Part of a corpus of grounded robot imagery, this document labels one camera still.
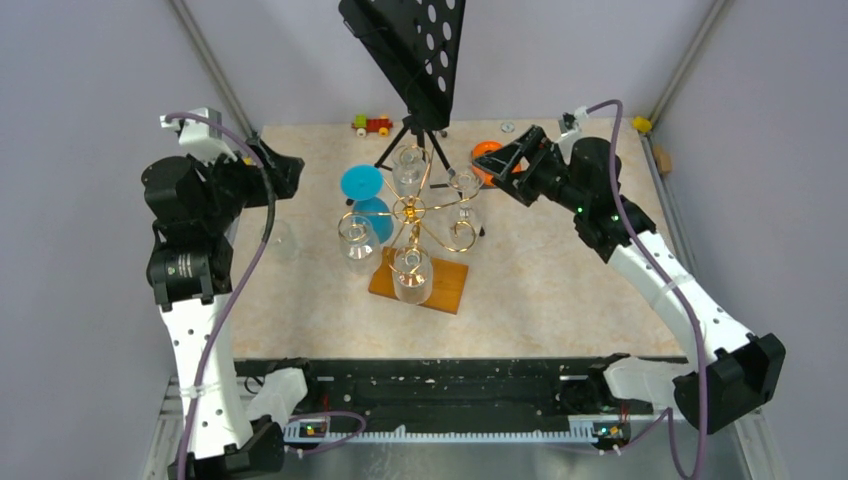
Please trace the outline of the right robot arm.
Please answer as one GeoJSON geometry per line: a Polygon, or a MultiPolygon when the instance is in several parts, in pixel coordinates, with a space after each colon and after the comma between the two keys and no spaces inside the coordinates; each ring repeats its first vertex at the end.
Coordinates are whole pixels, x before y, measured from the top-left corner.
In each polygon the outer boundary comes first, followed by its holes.
{"type": "Polygon", "coordinates": [[[545,197],[573,212],[578,237],[639,292],[685,353],[683,363],[609,358],[586,385],[594,409],[612,412],[637,400],[714,434],[771,400],[784,344],[734,319],[679,262],[655,223],[619,193],[621,161],[610,141],[577,132],[552,140],[533,125],[472,164],[525,206],[545,197]]]}

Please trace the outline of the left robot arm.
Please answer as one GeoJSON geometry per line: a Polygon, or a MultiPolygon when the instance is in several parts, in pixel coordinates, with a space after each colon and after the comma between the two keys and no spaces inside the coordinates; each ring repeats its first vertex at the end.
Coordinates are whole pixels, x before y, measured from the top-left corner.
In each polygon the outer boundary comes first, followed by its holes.
{"type": "Polygon", "coordinates": [[[246,155],[209,163],[165,157],[141,175],[155,216],[146,278],[170,337],[183,408],[171,479],[251,479],[284,463],[281,426],[268,414],[249,419],[242,403],[226,318],[242,290],[231,279],[240,214],[265,208],[265,247],[275,203],[296,194],[305,162],[258,139],[247,145],[246,155]]]}

